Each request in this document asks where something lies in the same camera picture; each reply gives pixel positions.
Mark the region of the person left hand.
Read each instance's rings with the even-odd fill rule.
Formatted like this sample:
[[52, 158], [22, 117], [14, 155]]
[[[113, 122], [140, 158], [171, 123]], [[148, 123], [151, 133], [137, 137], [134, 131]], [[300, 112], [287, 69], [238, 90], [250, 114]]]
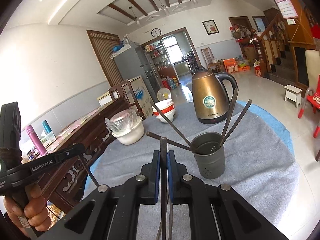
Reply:
[[52, 221], [46, 208], [46, 199], [41, 195], [41, 188], [37, 184], [34, 184], [30, 190], [30, 200], [24, 209], [21, 209], [10, 196], [5, 196], [3, 203], [7, 211], [5, 218], [13, 226], [14, 232], [20, 231], [18, 235], [21, 239], [30, 239], [18, 218], [23, 214], [27, 217], [29, 224], [39, 232], [47, 231], [51, 226]]

